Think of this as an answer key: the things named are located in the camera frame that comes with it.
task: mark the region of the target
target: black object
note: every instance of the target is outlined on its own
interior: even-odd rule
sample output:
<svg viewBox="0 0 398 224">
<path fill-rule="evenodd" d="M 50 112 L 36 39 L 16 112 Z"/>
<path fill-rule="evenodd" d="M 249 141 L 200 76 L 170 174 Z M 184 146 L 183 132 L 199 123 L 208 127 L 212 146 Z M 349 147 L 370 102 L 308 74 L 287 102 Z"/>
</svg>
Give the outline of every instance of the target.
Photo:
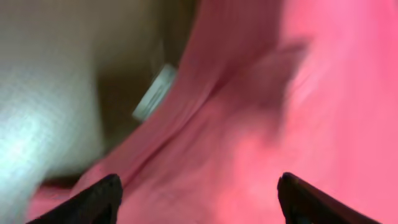
<svg viewBox="0 0 398 224">
<path fill-rule="evenodd" d="M 279 179 L 278 198 L 286 224 L 378 223 L 288 172 Z"/>
<path fill-rule="evenodd" d="M 111 174 L 28 224 L 116 224 L 123 188 Z"/>
</svg>

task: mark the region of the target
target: clothing tag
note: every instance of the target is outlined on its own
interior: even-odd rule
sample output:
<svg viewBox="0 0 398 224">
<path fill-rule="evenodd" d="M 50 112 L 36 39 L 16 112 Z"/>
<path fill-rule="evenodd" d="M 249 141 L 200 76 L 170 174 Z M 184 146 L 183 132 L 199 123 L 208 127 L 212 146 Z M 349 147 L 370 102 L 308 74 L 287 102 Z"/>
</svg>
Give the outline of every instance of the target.
<svg viewBox="0 0 398 224">
<path fill-rule="evenodd" d="M 142 97 L 137 108 L 132 112 L 132 116 L 139 121 L 145 121 L 169 91 L 176 74 L 177 71 L 173 66 L 164 65 L 153 84 Z"/>
</svg>

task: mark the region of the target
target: white tag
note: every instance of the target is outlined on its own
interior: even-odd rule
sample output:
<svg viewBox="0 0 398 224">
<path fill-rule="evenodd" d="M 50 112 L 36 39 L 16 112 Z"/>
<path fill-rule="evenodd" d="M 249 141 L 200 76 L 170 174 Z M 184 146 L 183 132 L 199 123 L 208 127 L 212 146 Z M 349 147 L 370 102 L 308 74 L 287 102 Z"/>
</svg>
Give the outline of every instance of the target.
<svg viewBox="0 0 398 224">
<path fill-rule="evenodd" d="M 176 73 L 177 71 L 171 65 L 164 65 L 137 108 L 132 112 L 132 116 L 139 121 L 145 121 L 169 91 Z"/>
</svg>

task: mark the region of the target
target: pink towel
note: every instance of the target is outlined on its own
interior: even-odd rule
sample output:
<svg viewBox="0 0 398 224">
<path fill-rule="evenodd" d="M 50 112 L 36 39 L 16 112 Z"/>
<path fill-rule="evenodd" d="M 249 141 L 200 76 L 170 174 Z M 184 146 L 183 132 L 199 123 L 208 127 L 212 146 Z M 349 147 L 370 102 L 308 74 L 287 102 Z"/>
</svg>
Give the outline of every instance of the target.
<svg viewBox="0 0 398 224">
<path fill-rule="evenodd" d="M 394 0 L 201 0 L 156 112 L 71 190 L 41 188 L 35 218 L 107 174 L 118 223 L 283 223 L 289 171 L 398 223 Z M 305 42 L 307 47 L 287 47 Z"/>
</svg>

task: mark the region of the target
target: pink cloth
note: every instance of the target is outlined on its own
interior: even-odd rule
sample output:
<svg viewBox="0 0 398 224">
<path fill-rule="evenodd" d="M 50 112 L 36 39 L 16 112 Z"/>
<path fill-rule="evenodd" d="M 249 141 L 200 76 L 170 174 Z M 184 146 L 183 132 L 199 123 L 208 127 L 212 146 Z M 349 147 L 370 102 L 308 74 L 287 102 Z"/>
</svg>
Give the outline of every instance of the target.
<svg viewBox="0 0 398 224">
<path fill-rule="evenodd" d="M 118 223 L 283 223 L 289 171 L 398 223 L 396 3 L 281 2 L 201 0 L 165 101 L 74 188 L 40 189 L 28 218 L 117 173 Z M 283 48 L 298 40 L 305 53 Z"/>
</svg>

